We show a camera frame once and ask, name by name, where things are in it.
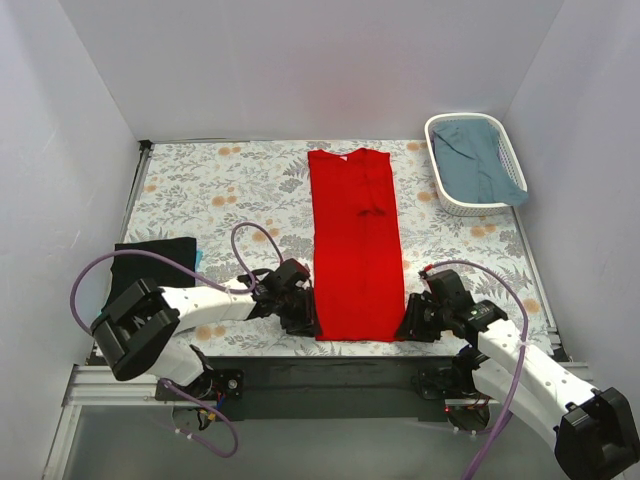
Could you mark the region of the red t shirt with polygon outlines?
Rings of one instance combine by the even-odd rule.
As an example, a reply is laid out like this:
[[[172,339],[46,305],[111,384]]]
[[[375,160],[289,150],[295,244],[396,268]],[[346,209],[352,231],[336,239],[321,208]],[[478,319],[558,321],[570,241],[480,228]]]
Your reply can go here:
[[[405,286],[390,156],[314,150],[308,164],[316,337],[392,341],[405,314]]]

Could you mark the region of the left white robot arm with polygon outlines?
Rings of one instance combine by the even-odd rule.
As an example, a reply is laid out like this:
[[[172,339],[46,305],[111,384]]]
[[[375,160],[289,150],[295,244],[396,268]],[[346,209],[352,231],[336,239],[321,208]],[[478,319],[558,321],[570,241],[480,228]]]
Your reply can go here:
[[[218,288],[138,280],[101,313],[90,331],[116,380],[150,374],[200,400],[212,390],[214,370],[198,347],[175,336],[218,321],[270,316],[279,318],[288,335],[322,333],[310,273],[294,259],[274,270],[253,270]]]

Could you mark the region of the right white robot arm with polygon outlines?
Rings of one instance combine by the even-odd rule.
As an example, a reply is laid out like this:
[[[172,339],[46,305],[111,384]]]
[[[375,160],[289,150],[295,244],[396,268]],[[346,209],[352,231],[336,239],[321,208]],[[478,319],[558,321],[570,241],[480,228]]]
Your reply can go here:
[[[639,435],[621,392],[596,388],[529,343],[504,310],[474,300],[448,263],[419,276],[427,288],[410,295],[398,338],[435,342],[450,331],[467,343],[448,365],[419,372],[422,391],[500,402],[491,432],[516,416],[550,445],[571,479],[612,479],[638,463]]]

